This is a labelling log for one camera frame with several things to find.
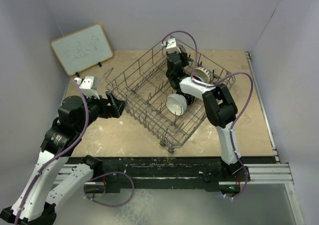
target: dish rack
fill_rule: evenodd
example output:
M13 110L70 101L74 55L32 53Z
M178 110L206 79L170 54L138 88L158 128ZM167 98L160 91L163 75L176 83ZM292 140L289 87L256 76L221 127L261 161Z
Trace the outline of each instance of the dish rack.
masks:
M189 55L190 63L185 70L190 74L194 64L191 55L195 55L195 50L176 40ZM197 63L210 70L212 83L231 73L201 53L198 53ZM165 76L166 54L161 42L111 80L112 70L104 74L107 90L113 91L118 99L126 100L126 111L156 136L160 145L167 147L171 154L175 148L185 144L206 118L204 104L199 99L188 106L181 116L172 114L166 107L166 97L175 91ZM230 77L224 83L230 89L235 81L235 77Z

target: white wall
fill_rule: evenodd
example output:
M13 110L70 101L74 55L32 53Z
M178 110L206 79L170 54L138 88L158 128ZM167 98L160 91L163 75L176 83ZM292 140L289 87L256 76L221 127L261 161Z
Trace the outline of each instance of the white wall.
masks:
M200 48L251 50L280 0L47 0L64 34L101 22L113 49L190 32Z
M45 0L0 0L1 210L22 192L61 103L68 76L49 46L60 36Z
M319 224L319 0L281 0L252 51L281 162L309 225Z

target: wire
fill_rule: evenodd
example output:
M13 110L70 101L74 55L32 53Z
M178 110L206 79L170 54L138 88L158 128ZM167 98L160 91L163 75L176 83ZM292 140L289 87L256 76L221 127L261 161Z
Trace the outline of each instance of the wire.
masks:
M61 156L63 156L64 154L66 154L67 152L69 152L71 149L73 149L82 139L88 125L89 125L89 109L88 109L88 105L86 103L86 100L85 100L85 97L84 95L82 94L81 92L81 89L80 87L77 85L76 81L74 80L73 81L77 91L79 92L80 94L80 97L82 99L82 102L83 102L83 105L84 105L84 111L85 111L85 122L84 122L84 127L83 127L83 130L81 132L81 134L79 135L79 137L66 149L64 150L63 152L57 154L56 156L54 156L52 159L50 159L48 162L46 162L45 164L43 164L41 166L41 168L38 170L38 174L34 176L34 178L32 179L29 187L26 189L25 191L25 194L22 198L22 201L20 203L20 206L19 206L19 210L15 216L15 220L14 220L14 225L17 225L18 222L19 222L19 218L20 218L20 215L22 213L22 210L24 209L23 206L25 204L25 201L27 199L27 197L29 196L33 186L35 185L36 181L38 180L38 178L41 176L42 172L44 171L44 169L50 164L52 163L54 160L60 158Z
M123 203L121 203L121 204L106 204L106 203L97 201L97 200L95 200L95 199L89 197L89 196L87 195L87 193L85 192L85 190L84 190L84 195L85 195L85 197L86 197L88 200L91 200L91 201L93 201L93 202L95 202L95 203L97 203L97 204L99 204L99 205L103 205L103 206L106 206L106 207L116 208L116 207L121 207L121 206L127 204L127 203L132 199L132 197L133 197L133 195L134 195L134 189L135 189L135 188L134 188L133 180L132 180L132 179L130 178L130 176L128 176L127 174L122 173L122 172L119 172L119 171L114 171L114 172L102 174L102 175L100 175L100 176L98 176L98 177L95 177L95 178L91 179L90 182L95 181L95 180L97 180L97 179L99 179L99 178L102 178L102 177L105 177L105 176L112 175L112 174L122 174L122 175L124 175L125 177L127 177L127 178L130 180L131 184L132 184L132 192L131 192L131 195L130 195L130 197L129 197L125 202L123 202Z
M230 132L229 132L230 142L231 142L231 146L232 146L232 148L233 148L233 152L234 152L234 154L235 154L235 157L236 157L237 161L238 161L239 164L243 167L243 170L244 170L244 173L245 173L245 184L244 184L243 188L241 189L241 191L240 191L237 195L235 195L235 196L233 196L233 197L226 196L227 198L230 198L230 199L237 198L237 197L239 197L239 196L246 190L247 183L248 183L248 171L247 171L246 167L244 166L243 162L240 160L240 158L239 158L239 156L238 156L238 154L237 154L237 152L236 152L236 148L235 148L235 144L234 144L234 139L233 139L232 131L233 131L233 128L234 128L236 122L238 121L238 119L242 116L242 114L243 114L244 111L246 110L246 108L247 108L247 106L248 106L248 104L249 104L249 101L250 101L250 99L251 99L251 96L252 96L252 94L253 94L253 90L254 90L254 81L253 81L253 78L252 78L251 75L248 74L247 72L235 72L235 73L228 74L227 76L225 76L224 78L220 79L219 81L217 81L217 82L216 82L215 84L213 84L213 85L196 81L195 79L193 79L193 74L194 74L194 71L195 71L196 66L197 66L198 49L197 49L197 44L196 44L196 41L195 41L194 37L193 37L190 33L186 32L186 31L176 30L176 31L173 31L173 32L169 33L168 35L166 35L166 36L164 37L164 39L162 40L162 43L164 42L164 40L165 40L168 36L172 35L173 33L177 33L177 32L187 34L187 35L193 40L193 42L194 42L194 46L195 46L195 65L194 65L193 70L192 70L192 73L191 73L191 75L190 75L190 76L191 76L191 81L192 81L193 83L195 83L195 84L197 84L197 85L200 85L200 86L203 86L203 87L206 87L206 88L215 88L218 84L222 83L224 80L226 80L226 79L228 79L228 78L230 78L230 77L232 77L232 76L238 75L238 74L244 74L244 75L248 76L248 78L249 78L249 81L250 81L250 91L249 91L249 95L248 95L247 101L246 101L246 103L245 103L243 109L240 111L240 113L238 114L237 118L234 120L234 122L232 123L232 125L230 126L230 129L229 129L229 131L230 131Z

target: wooden table surface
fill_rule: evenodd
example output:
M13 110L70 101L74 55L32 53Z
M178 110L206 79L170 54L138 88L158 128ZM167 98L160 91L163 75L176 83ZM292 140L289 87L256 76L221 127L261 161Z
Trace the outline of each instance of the wooden table surface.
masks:
M102 67L93 66L82 71L80 76L82 78L87 75L99 77L98 92L105 97L106 82L103 75L113 67L114 70L110 76L115 78L145 52L141 50L114 51L114 57L103 62ZM231 72L250 73L244 51L201 50L200 52ZM245 75L237 75L236 83L230 92L239 111L247 100L249 89L249 79ZM70 95L77 95L72 81L66 92L66 96ZM239 151L243 156L273 156L266 122L255 90L245 113L236 123L236 135ZM184 146L175 149L174 156L220 156L220 152L217 131L205 119ZM88 154L98 157L172 156L160 145L155 136L126 111L119 119L98 118L89 126L82 142L76 147L72 156L83 157Z

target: whiteboard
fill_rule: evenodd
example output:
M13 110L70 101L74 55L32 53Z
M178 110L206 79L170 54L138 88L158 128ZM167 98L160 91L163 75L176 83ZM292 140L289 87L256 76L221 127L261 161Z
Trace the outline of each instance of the whiteboard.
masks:
M100 24L55 39L51 48L68 75L85 70L113 56Z

